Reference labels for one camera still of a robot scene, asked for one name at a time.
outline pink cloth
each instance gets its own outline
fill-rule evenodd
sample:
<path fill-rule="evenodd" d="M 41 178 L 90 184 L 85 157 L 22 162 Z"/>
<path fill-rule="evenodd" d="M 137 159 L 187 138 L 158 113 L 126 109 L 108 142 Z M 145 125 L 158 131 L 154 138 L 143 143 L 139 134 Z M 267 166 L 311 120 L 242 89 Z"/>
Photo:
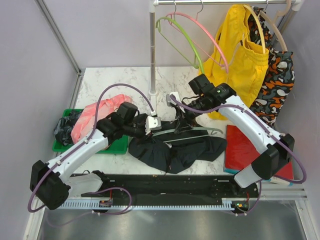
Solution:
<path fill-rule="evenodd" d="M 101 100 L 97 119 L 100 120 L 105 118 L 110 113 L 114 112 L 123 102 L 132 103 L 132 98 L 124 94 L 119 94 L 110 99 Z M 74 144 L 85 137 L 94 127 L 96 107 L 97 103 L 86 106 L 78 121 L 75 123 L 71 132 L 71 137 Z"/>

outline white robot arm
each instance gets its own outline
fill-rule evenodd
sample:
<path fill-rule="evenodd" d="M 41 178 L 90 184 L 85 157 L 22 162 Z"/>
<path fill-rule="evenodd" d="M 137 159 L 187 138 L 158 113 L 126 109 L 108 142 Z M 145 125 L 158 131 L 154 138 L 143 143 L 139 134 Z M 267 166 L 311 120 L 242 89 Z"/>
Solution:
<path fill-rule="evenodd" d="M 69 197 L 96 192 L 103 182 L 95 173 L 71 175 L 91 156 L 123 135 L 142 138 L 151 130 L 161 128 L 159 117 L 145 113 L 135 116 L 137 111 L 135 105 L 124 102 L 117 112 L 99 120 L 93 133 L 90 132 L 69 150 L 47 163 L 37 161 L 32 166 L 30 189 L 34 191 L 45 174 L 51 171 L 35 193 L 50 210 L 58 208 Z"/>
<path fill-rule="evenodd" d="M 167 103 L 176 108 L 177 119 L 192 123 L 203 114 L 217 111 L 232 121 L 252 142 L 260 156 L 248 167 L 234 176 L 237 188 L 243 189 L 260 181 L 268 180 L 283 168 L 291 155 L 278 143 L 281 142 L 291 151 L 295 140 L 290 134 L 282 136 L 278 131 L 266 125 L 237 96 L 236 92 L 226 83 L 215 87 L 204 74 L 189 82 L 193 92 L 199 97 L 190 104 L 181 103 L 177 92 L 167 96 Z"/>

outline metal floor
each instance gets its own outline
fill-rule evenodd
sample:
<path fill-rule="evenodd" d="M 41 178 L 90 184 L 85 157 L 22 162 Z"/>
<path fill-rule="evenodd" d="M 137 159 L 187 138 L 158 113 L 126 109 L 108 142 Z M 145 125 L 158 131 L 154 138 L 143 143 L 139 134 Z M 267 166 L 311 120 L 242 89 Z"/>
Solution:
<path fill-rule="evenodd" d="M 88 210 L 54 210 L 62 224 Z M 219 211 L 136 210 L 123 215 L 87 215 L 64 227 L 42 221 L 38 240 L 306 240 L 294 202 L 258 203 L 248 216 Z"/>

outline yellow garment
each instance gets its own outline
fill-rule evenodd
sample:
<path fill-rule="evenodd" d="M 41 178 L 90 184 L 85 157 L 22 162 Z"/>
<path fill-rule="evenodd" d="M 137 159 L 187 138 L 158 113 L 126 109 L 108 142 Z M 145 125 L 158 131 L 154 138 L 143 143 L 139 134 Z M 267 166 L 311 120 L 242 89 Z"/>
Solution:
<path fill-rule="evenodd" d="M 209 58 L 204 64 L 204 74 L 215 86 L 227 83 L 247 107 L 250 107 L 261 89 L 268 69 L 269 51 L 250 41 L 249 10 L 243 5 L 233 5 L 220 26 L 215 40 L 229 63 L 229 74 Z M 218 51 L 211 56 L 220 60 Z M 212 119 L 226 120 L 218 112 L 208 114 Z"/>

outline green plastic basket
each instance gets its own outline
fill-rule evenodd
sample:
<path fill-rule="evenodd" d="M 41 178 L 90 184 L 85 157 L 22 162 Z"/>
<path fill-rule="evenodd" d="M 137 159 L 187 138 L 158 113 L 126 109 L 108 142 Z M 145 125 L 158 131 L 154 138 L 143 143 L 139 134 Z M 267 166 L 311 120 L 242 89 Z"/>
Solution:
<path fill-rule="evenodd" d="M 79 112 L 83 109 L 66 109 L 64 110 L 62 117 L 68 116 L 72 110 Z M 73 144 L 63 146 L 61 143 L 54 140 L 52 150 L 54 152 L 63 153 L 69 148 L 71 148 L 72 146 Z M 108 149 L 101 150 L 97 153 L 98 154 L 126 154 L 127 148 L 128 148 L 128 136 L 124 135 L 122 138 L 115 140 Z"/>

